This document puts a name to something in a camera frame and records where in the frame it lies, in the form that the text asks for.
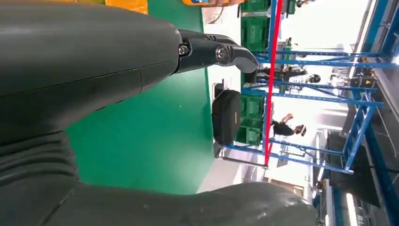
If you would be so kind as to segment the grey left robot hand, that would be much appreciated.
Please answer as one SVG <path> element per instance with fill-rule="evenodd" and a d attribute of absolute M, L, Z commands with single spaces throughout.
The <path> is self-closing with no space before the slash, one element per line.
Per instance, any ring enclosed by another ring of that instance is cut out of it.
<path fill-rule="evenodd" d="M 312 204 L 270 183 L 176 195 L 81 182 L 67 127 L 172 74 L 211 65 L 251 73 L 258 61 L 227 36 L 123 8 L 1 1 L 1 225 L 316 225 Z"/>

